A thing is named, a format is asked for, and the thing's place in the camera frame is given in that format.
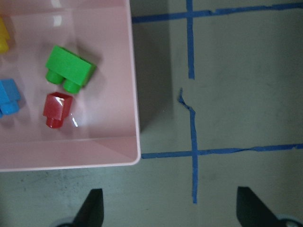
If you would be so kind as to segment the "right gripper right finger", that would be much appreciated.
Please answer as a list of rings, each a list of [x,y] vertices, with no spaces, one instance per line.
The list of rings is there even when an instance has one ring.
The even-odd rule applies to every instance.
[[[283,227],[284,224],[249,187],[239,186],[236,216],[242,227]]]

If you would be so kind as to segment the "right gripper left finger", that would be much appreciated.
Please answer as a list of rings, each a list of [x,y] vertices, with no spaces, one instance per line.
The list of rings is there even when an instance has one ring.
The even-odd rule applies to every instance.
[[[103,190],[92,189],[79,209],[71,227],[101,227],[104,222]]]

